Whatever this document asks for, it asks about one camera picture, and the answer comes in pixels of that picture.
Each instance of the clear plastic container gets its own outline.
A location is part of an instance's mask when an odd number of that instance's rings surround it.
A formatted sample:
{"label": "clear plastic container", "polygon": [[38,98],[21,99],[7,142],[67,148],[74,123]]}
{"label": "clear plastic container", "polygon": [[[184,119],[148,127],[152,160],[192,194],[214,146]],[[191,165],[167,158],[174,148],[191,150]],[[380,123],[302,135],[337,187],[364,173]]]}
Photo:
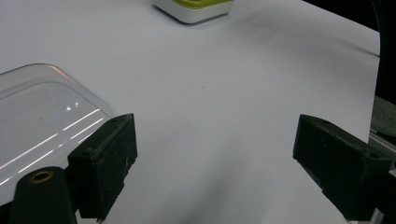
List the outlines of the clear plastic container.
{"label": "clear plastic container", "polygon": [[49,64],[0,75],[0,205],[18,180],[45,166],[67,166],[67,155],[116,112]]}

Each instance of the green lid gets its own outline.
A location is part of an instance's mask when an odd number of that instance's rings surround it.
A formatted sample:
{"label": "green lid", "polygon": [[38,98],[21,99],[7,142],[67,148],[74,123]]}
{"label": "green lid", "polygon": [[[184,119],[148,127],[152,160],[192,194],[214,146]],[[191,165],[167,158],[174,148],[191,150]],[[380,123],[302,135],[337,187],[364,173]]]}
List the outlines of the green lid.
{"label": "green lid", "polygon": [[212,7],[214,5],[232,2],[233,0],[173,0],[183,7],[189,7],[193,9],[201,9],[204,7]]}

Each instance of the black screw hole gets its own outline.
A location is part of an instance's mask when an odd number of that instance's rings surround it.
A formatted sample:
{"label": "black screw hole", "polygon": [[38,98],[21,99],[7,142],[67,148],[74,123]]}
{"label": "black screw hole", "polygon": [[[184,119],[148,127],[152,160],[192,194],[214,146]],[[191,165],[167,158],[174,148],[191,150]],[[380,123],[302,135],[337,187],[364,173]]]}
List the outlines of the black screw hole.
{"label": "black screw hole", "polygon": [[53,176],[52,171],[41,171],[37,174],[32,175],[32,177],[30,177],[29,180],[32,184],[39,184],[51,179],[52,176]]}

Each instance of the transparent plastic lid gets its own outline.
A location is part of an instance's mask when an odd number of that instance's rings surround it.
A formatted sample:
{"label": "transparent plastic lid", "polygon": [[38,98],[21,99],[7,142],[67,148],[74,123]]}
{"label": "transparent plastic lid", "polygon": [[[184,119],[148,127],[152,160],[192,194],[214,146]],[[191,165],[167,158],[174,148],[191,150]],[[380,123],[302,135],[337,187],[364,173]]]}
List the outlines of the transparent plastic lid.
{"label": "transparent plastic lid", "polygon": [[67,155],[115,110],[48,64],[0,75],[0,205],[18,180],[45,166],[67,166]]}

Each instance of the white table surface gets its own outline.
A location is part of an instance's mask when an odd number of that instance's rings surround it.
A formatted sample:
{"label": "white table surface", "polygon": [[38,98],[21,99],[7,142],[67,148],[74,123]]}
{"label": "white table surface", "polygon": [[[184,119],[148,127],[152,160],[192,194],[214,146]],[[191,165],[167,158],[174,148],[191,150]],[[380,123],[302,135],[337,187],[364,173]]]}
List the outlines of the white table surface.
{"label": "white table surface", "polygon": [[135,115],[106,223],[346,223],[294,138],[304,113],[367,141],[378,53],[377,32],[300,0],[235,0],[193,26],[148,0],[0,2],[0,73],[54,64]]}

